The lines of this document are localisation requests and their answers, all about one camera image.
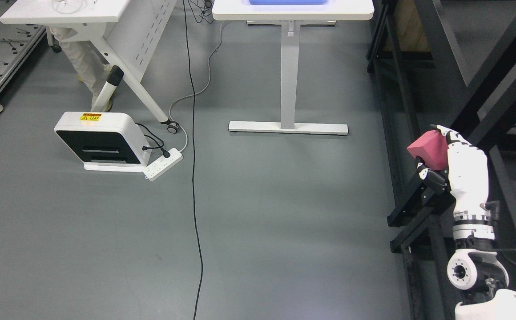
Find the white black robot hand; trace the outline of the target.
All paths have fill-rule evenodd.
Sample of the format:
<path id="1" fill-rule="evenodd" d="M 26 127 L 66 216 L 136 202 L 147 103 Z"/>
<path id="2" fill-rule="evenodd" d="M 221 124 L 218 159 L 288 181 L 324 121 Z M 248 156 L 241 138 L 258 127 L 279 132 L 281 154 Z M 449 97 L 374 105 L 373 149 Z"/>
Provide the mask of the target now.
<path id="1" fill-rule="evenodd" d="M 454 129 L 442 125 L 433 125 L 432 129 L 446 137 L 448 166 L 443 170 L 432 170 L 422 158 L 416 157 L 419 178 L 437 194 L 449 191 L 456 200 L 455 213 L 485 213 L 483 205 L 488 198 L 486 154 Z"/>

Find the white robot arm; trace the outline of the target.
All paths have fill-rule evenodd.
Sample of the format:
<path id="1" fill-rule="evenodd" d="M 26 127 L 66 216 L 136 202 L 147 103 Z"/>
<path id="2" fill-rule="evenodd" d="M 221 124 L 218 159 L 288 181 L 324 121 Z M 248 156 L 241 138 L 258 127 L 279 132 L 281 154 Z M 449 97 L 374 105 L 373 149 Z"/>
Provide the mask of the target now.
<path id="1" fill-rule="evenodd" d="M 454 213 L 455 253 L 447 264 L 447 277 L 459 290 L 457 320 L 516 320 L 516 291 L 498 260 L 495 227 L 499 202 L 480 205 L 478 213 Z"/>

